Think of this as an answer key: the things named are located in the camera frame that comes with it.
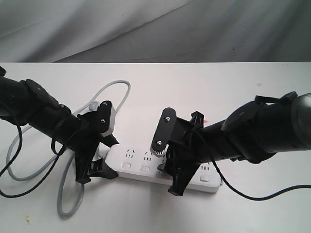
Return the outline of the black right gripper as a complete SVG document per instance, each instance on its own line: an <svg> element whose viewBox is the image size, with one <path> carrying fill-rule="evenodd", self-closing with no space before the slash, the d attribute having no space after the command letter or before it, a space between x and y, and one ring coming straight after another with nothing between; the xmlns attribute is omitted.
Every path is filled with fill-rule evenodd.
<svg viewBox="0 0 311 233"><path fill-rule="evenodd" d="M199 168L199 159L193 144L197 142L192 132L203 128L204 115L198 111L191 114L189 121L177 117L173 133L168 143L166 162L157 169L172 175L173 182L168 192L174 196L182 196Z"/></svg>

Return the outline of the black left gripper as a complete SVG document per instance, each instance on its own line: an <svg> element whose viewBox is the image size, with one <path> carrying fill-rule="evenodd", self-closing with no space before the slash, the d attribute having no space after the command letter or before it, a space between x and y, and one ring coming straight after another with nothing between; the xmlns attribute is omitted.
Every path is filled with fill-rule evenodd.
<svg viewBox="0 0 311 233"><path fill-rule="evenodd" d="M111 134L97 130L97 111L85 113L72 118L73 130L70 136L70 149L74 152L76 178L80 184L86 184L92 177L115 179L119 175L110 168L104 159L93 161L100 140L102 144L112 147L119 144Z"/></svg>

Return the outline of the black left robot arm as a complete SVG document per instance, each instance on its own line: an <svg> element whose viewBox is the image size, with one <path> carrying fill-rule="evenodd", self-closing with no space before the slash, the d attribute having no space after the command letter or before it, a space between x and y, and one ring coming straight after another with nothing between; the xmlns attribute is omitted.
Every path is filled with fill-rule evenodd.
<svg viewBox="0 0 311 233"><path fill-rule="evenodd" d="M61 105L42 86L33 80L14 81L5 77L0 69L0 117L12 124L29 124L64 149L74 152L76 181L90 182L91 177L114 179L117 172L103 159L94 161L100 143L111 147L117 144L113 136L115 109L109 100L103 101L95 111L74 115Z"/></svg>

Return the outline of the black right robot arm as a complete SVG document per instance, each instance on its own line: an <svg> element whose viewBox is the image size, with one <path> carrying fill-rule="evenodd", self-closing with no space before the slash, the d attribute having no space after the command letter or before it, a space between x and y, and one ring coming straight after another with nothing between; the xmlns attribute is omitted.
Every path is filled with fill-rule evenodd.
<svg viewBox="0 0 311 233"><path fill-rule="evenodd" d="M158 169L173 179L169 192L182 196L199 166L221 160L259 164L279 152L311 148L311 96L290 92L281 98L256 96L225 120L204 126L198 111L190 120L163 110L151 142Z"/></svg>

